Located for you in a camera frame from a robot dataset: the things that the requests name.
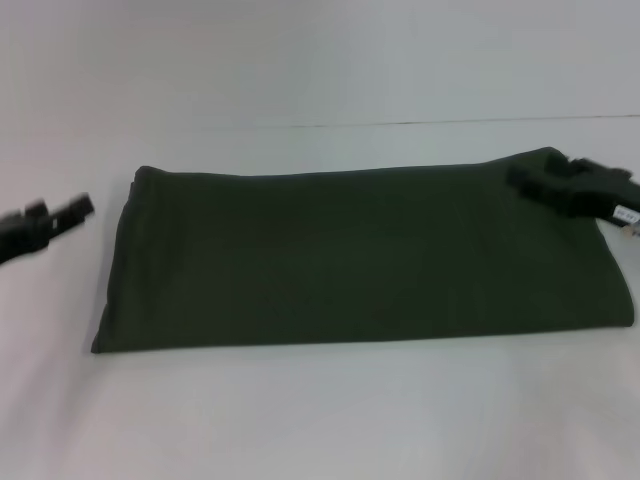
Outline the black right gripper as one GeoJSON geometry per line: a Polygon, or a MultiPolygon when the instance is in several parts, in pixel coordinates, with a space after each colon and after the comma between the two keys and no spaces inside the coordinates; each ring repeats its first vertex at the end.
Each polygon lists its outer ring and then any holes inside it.
{"type": "Polygon", "coordinates": [[[561,176],[554,192],[549,180],[521,166],[511,166],[506,183],[519,195],[537,202],[551,202],[564,216],[605,220],[616,226],[639,225],[639,184],[633,174],[620,168],[586,169],[581,159],[550,154],[544,172],[561,176]]]}

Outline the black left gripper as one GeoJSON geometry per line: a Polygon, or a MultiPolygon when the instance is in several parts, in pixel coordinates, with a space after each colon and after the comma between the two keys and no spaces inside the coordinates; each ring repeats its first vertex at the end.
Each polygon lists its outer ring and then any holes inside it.
{"type": "Polygon", "coordinates": [[[82,226],[95,213],[88,193],[71,199],[49,214],[43,199],[1,218],[1,264],[36,253],[49,246],[52,234],[64,234],[82,226]]]}

